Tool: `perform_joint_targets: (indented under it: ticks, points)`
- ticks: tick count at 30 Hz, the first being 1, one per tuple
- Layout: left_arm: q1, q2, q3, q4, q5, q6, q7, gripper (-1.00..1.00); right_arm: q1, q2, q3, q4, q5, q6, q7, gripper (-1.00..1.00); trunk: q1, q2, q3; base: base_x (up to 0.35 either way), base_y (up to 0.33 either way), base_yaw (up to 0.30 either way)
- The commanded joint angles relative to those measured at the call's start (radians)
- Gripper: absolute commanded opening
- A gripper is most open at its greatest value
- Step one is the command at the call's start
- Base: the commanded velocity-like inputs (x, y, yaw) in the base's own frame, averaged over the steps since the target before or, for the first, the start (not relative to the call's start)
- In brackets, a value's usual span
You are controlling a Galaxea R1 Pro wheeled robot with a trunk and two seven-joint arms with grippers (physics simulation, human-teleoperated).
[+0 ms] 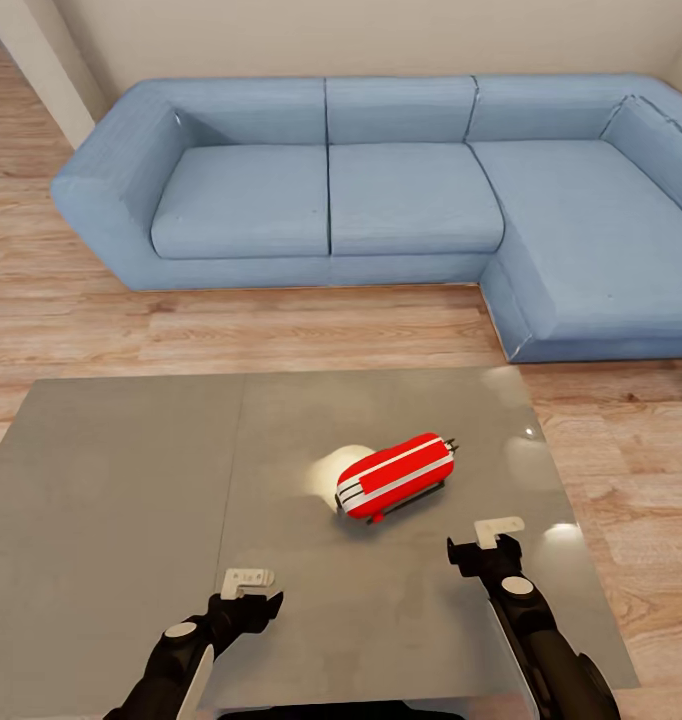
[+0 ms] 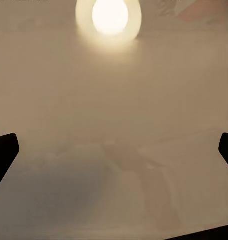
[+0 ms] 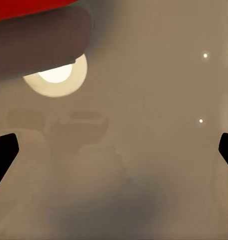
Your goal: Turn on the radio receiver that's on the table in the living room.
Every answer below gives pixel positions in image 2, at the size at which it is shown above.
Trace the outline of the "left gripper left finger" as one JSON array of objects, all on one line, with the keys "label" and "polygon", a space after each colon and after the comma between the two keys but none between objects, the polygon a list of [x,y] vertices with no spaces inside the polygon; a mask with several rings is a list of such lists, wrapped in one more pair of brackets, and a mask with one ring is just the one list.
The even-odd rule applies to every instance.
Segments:
[{"label": "left gripper left finger", "polygon": [[0,182],[19,153],[15,133],[0,136]]}]

